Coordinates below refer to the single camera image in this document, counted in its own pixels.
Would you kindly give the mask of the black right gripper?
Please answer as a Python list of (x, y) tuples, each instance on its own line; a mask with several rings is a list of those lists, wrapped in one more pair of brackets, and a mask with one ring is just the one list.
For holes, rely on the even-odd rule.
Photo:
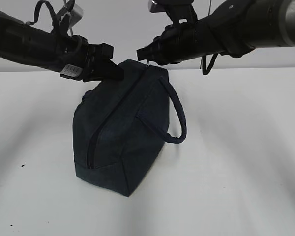
[(138, 61), (154, 61), (159, 65), (178, 64), (225, 51), (212, 28), (204, 21), (194, 25), (185, 24), (180, 30), (167, 26), (153, 42), (155, 44), (136, 51)]

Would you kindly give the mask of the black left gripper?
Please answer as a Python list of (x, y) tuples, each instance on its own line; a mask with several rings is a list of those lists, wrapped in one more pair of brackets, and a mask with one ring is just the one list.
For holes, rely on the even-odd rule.
[(67, 40), (65, 51), (50, 69), (75, 81), (123, 80), (124, 70), (113, 63), (113, 46), (89, 44), (81, 36)]

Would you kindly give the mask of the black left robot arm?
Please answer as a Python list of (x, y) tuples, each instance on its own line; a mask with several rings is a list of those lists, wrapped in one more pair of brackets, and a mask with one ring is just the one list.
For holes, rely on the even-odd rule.
[[(51, 32), (33, 27), (43, 4), (51, 15)], [(123, 69), (111, 60), (113, 46), (89, 44), (82, 36), (69, 36), (69, 18), (63, 11), (56, 14), (45, 0), (37, 3), (32, 22), (24, 23), (0, 11), (0, 58), (54, 71), (76, 81), (122, 80)]]

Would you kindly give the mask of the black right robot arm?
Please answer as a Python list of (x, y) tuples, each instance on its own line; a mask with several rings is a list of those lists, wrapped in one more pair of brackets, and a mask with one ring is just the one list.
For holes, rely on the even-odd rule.
[(152, 0), (152, 13), (172, 23), (137, 50), (138, 60), (158, 65), (208, 55), (240, 58), (257, 48), (295, 47), (295, 0), (227, 0), (198, 19), (190, 0)]

